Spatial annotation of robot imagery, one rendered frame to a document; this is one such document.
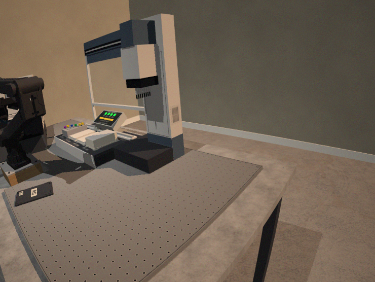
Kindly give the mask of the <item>beige benchtop instrument with black keypad panel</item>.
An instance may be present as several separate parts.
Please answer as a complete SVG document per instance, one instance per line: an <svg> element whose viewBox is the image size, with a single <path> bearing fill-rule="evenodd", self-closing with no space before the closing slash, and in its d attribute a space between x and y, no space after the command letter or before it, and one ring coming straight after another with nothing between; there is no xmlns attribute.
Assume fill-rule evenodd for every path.
<svg viewBox="0 0 375 282"><path fill-rule="evenodd" d="M18 110L8 109L8 123L3 124L0 122L0 129L6 127L14 116L17 114ZM34 153L48 148L47 145L47 128L45 126L45 120L43 116L35 119L26 129L23 130L23 139L19 141L22 145L22 149L26 153ZM7 158L6 147L0 147L0 162L6 161Z"/></svg>

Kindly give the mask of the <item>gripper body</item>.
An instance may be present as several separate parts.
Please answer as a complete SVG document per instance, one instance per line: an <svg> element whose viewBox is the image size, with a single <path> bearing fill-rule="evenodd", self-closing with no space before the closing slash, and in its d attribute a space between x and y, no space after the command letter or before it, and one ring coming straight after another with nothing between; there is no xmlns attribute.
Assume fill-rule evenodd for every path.
<svg viewBox="0 0 375 282"><path fill-rule="evenodd" d="M0 116L0 120L4 120L4 121L7 121L8 120L8 110L7 110L7 114L6 115L2 115Z"/></svg>

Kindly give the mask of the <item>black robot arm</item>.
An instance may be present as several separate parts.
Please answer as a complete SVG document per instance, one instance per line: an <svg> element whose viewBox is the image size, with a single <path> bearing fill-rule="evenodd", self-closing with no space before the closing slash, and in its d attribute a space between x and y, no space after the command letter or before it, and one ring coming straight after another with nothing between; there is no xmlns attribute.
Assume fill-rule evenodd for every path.
<svg viewBox="0 0 375 282"><path fill-rule="evenodd" d="M9 109L19 109L11 122L0 129L0 147L6 147L7 164L14 170L31 163L19 141L23 138L23 130L35 119L46 114L43 89L44 81L37 76L0 78L0 93L9 97L0 98L0 116L7 114L7 106Z"/></svg>

